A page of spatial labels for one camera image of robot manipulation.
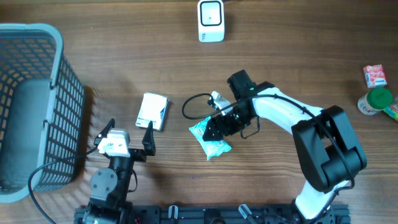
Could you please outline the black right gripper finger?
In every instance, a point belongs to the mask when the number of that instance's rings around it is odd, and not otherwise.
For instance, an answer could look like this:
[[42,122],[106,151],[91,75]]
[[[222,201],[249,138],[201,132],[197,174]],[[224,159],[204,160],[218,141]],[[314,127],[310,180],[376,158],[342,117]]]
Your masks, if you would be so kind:
[[205,131],[207,130],[215,130],[218,131],[219,130],[219,125],[218,125],[218,120],[219,120],[219,116],[208,116],[205,118],[204,122],[205,122]]
[[221,124],[207,124],[203,134],[204,141],[221,141],[226,136],[226,126]]

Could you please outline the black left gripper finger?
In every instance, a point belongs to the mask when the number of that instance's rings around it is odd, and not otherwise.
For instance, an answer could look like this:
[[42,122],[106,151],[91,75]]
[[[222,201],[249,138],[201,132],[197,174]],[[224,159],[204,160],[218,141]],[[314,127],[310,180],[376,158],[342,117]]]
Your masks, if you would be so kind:
[[155,155],[155,141],[153,133],[153,122],[150,121],[146,129],[146,133],[142,139],[142,144],[144,146],[144,151],[148,156]]
[[114,118],[111,118],[111,119],[109,120],[108,124],[103,128],[103,130],[100,131],[99,134],[95,137],[95,140],[94,140],[94,143],[93,143],[93,144],[94,144],[95,146],[98,146],[98,145],[100,144],[101,140],[102,140],[103,138],[106,138],[106,137],[107,137],[107,134],[109,133],[109,131],[110,131],[112,128],[114,128],[114,126],[115,126],[115,120],[114,120]]

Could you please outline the teal wet wipes pack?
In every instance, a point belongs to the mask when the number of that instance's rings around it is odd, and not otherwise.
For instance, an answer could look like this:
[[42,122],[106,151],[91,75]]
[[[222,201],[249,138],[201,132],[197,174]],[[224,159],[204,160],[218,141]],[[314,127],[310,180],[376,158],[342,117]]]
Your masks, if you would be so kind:
[[210,120],[210,117],[205,118],[198,124],[189,128],[190,132],[194,135],[197,141],[203,148],[206,158],[209,161],[212,157],[218,157],[224,152],[229,152],[232,147],[224,140],[221,141],[204,141],[203,135],[206,131],[206,124]]

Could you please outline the white blue carton box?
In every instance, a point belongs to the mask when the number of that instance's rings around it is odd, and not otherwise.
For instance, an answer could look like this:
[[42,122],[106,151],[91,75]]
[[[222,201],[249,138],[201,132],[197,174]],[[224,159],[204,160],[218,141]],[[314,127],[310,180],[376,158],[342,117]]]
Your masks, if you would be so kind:
[[154,93],[144,93],[141,108],[136,120],[136,126],[147,128],[152,121],[153,129],[161,131],[163,129],[165,114],[169,105],[169,99],[166,96]]

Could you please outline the green lid jar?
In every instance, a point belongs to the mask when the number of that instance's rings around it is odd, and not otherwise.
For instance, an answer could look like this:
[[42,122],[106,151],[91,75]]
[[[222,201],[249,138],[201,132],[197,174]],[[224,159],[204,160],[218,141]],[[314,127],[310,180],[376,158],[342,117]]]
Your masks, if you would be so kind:
[[392,93],[384,87],[378,87],[367,92],[358,100],[358,109],[363,114],[371,116],[382,111],[392,102]]

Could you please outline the green Haribo gummy bag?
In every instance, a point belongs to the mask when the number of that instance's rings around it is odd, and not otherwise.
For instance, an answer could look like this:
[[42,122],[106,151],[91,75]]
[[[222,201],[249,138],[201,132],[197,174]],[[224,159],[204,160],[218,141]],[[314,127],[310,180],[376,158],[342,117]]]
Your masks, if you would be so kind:
[[398,96],[396,96],[392,103],[383,109],[383,112],[392,119],[398,121]]

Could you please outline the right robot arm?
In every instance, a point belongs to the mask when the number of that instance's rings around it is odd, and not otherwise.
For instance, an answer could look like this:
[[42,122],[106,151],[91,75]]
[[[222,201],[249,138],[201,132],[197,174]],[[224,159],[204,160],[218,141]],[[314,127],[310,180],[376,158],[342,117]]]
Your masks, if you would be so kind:
[[355,176],[367,166],[365,153],[345,113],[339,106],[327,109],[306,105],[283,94],[269,82],[256,84],[245,70],[227,83],[236,102],[212,96],[216,115],[206,124],[204,141],[220,141],[242,133],[252,119],[268,119],[294,139],[300,168],[306,178],[294,200],[300,221],[314,223],[324,217],[342,190],[352,189]]

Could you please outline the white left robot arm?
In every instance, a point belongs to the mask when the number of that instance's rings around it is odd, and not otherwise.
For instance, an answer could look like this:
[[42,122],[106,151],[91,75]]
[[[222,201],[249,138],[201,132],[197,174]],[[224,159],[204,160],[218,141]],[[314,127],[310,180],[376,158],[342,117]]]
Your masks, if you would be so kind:
[[155,155],[153,122],[147,125],[143,149],[129,148],[129,143],[128,131],[116,129],[113,118],[95,137],[94,145],[109,159],[109,166],[91,176],[90,201],[86,208],[75,210],[75,223],[139,223],[127,194],[132,192],[131,177],[137,176],[134,163],[145,162],[147,156]]

